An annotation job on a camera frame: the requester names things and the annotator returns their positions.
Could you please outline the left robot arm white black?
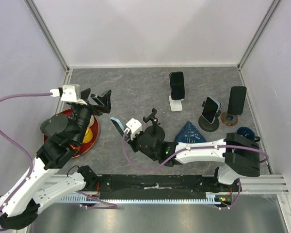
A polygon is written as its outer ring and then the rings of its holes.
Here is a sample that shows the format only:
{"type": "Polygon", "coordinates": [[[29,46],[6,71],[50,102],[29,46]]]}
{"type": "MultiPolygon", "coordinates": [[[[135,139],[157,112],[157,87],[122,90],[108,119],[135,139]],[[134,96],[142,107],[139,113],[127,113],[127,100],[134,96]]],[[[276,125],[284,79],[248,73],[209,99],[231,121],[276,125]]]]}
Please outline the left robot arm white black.
{"type": "Polygon", "coordinates": [[[0,232],[20,230],[32,224],[46,208],[64,196],[91,191],[97,186],[97,175],[89,166],[81,166],[65,180],[43,189],[44,183],[78,153],[90,119],[111,111],[111,90],[101,95],[77,84],[52,89],[48,96],[66,102],[72,116],[55,114],[41,124],[47,140],[29,158],[29,168],[4,195],[0,196],[0,232]]]}

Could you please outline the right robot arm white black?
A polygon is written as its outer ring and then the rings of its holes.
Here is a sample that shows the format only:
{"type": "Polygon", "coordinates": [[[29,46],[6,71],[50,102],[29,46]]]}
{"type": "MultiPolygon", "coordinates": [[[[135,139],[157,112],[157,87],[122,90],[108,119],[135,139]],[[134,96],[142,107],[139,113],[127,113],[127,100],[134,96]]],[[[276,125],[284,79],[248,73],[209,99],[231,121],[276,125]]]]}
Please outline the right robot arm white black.
{"type": "Polygon", "coordinates": [[[227,133],[225,138],[212,142],[182,143],[160,141],[147,133],[131,137],[130,131],[126,130],[121,144],[122,147],[129,144],[134,151],[159,163],[154,168],[145,169],[146,172],[192,162],[221,163],[212,179],[212,185],[218,191],[224,191],[240,177],[260,176],[262,152],[259,145],[236,133],[227,133]]]}

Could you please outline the light blue phone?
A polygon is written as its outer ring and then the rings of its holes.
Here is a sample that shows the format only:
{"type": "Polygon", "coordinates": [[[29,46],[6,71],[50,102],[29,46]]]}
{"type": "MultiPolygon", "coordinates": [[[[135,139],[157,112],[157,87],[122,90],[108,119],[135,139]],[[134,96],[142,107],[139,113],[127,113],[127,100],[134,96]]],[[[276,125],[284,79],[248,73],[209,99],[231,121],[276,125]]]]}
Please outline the light blue phone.
{"type": "Polygon", "coordinates": [[[121,135],[121,137],[123,137],[123,135],[125,133],[125,127],[122,124],[122,122],[119,119],[115,118],[115,117],[111,117],[110,120],[111,120],[112,124],[115,126],[116,130],[121,135]]]}

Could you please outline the black round phone stand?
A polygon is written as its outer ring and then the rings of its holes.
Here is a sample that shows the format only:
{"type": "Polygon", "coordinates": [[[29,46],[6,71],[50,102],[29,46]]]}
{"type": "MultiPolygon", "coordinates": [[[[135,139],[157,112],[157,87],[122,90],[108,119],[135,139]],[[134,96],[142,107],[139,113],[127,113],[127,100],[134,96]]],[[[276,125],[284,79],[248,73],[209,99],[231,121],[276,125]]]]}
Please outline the black round phone stand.
{"type": "Polygon", "coordinates": [[[162,127],[160,127],[160,122],[156,118],[157,110],[155,108],[152,109],[152,112],[149,116],[143,117],[143,122],[148,123],[149,121],[152,122],[152,126],[147,127],[144,130],[144,133],[150,134],[154,138],[163,141],[165,138],[165,132],[162,127]]]}

